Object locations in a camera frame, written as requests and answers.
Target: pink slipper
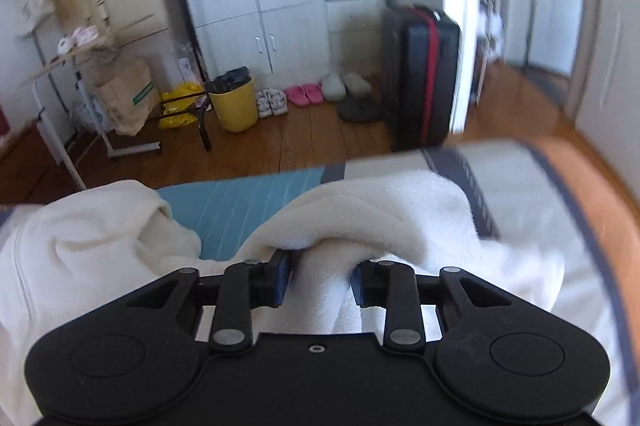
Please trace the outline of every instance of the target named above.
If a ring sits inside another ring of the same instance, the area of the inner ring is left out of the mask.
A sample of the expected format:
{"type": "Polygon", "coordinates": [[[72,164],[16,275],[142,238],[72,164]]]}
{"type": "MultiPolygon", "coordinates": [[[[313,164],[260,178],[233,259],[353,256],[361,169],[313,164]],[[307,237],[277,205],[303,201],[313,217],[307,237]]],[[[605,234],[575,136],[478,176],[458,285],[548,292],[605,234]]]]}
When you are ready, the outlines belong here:
{"type": "Polygon", "coordinates": [[[324,103],[324,97],[322,96],[322,88],[320,88],[320,85],[316,85],[315,83],[308,83],[307,85],[302,85],[302,89],[305,91],[305,94],[308,97],[309,101],[311,101],[311,103],[324,103]]]}
{"type": "Polygon", "coordinates": [[[311,101],[307,99],[305,89],[302,86],[292,86],[287,88],[284,93],[287,95],[287,99],[296,106],[308,106],[311,101]]]}

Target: trash can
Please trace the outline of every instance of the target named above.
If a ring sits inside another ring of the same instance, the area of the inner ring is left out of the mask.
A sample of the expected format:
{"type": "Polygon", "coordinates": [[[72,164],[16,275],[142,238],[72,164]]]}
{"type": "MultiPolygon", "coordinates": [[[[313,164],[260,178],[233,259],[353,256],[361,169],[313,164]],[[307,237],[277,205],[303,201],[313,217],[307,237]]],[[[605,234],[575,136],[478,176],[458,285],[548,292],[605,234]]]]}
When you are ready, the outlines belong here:
{"type": "Polygon", "coordinates": [[[231,92],[210,96],[220,125],[228,132],[244,132],[258,122],[253,79],[231,92]]]}

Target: screw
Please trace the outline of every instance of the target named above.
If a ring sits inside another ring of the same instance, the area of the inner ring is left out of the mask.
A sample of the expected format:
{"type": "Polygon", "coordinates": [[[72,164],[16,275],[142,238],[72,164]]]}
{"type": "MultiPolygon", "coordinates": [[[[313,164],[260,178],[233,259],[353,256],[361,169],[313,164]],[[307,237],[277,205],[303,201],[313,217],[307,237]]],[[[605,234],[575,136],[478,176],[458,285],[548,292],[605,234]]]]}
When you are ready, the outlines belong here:
{"type": "Polygon", "coordinates": [[[222,329],[213,334],[213,340],[219,345],[234,346],[244,341],[244,332],[238,329],[222,329]]]}
{"type": "Polygon", "coordinates": [[[411,329],[398,329],[389,334],[389,339],[396,345],[415,345],[420,338],[420,332],[411,329]]]}

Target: bed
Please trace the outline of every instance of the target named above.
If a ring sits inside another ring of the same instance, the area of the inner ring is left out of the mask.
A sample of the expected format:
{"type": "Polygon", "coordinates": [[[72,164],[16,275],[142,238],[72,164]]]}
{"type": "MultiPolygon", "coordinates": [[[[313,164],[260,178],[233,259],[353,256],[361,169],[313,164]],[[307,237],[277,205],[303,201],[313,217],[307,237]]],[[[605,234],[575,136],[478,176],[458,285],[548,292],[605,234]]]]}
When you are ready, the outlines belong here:
{"type": "Polygon", "coordinates": [[[467,195],[483,238],[535,242],[566,255],[553,312],[605,347],[609,385],[594,417],[640,425],[640,236],[628,207],[571,145],[556,139],[465,144],[272,176],[160,190],[202,240],[202,258],[229,260],[261,223],[300,194],[338,180],[429,169],[467,195]]]}

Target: white towel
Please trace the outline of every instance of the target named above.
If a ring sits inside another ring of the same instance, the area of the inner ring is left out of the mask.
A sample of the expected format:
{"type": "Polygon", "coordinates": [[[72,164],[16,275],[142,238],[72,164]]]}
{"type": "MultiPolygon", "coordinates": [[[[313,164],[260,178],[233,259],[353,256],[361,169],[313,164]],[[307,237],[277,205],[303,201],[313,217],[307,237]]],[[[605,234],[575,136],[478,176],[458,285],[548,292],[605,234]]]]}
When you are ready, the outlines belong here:
{"type": "MultiPolygon", "coordinates": [[[[383,313],[360,311],[349,288],[363,260],[396,258],[425,274],[455,265],[549,310],[564,274],[557,251],[479,240],[468,200],[430,172],[326,184],[264,223],[231,262],[199,260],[199,241],[133,181],[60,200],[36,212],[0,252],[0,406],[15,426],[39,418],[22,376],[31,345],[49,330],[183,266],[220,274],[306,249],[278,310],[254,311],[254,331],[380,333],[383,313]]],[[[438,333],[425,323],[428,338],[438,333]]]]}

